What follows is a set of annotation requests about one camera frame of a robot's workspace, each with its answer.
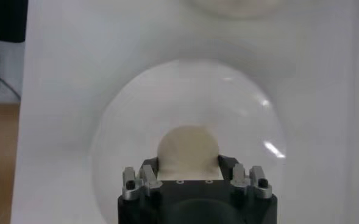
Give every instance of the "clear plastic dome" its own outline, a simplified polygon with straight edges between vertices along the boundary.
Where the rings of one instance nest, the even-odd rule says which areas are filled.
[[[170,130],[197,125],[217,140],[219,154],[246,170],[262,166],[278,196],[286,144],[272,102],[245,73],[219,60],[181,59],[131,80],[108,105],[92,145],[93,186],[102,215],[117,222],[122,171],[157,156]]]

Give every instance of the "white backdrop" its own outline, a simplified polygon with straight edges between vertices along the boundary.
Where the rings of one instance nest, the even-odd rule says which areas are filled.
[[[173,43],[204,37],[241,46],[222,57],[247,49],[236,65],[275,105],[289,152],[281,223],[358,223],[359,1],[291,0],[249,21],[142,2],[30,2],[12,224],[104,223],[88,157],[104,108]]]

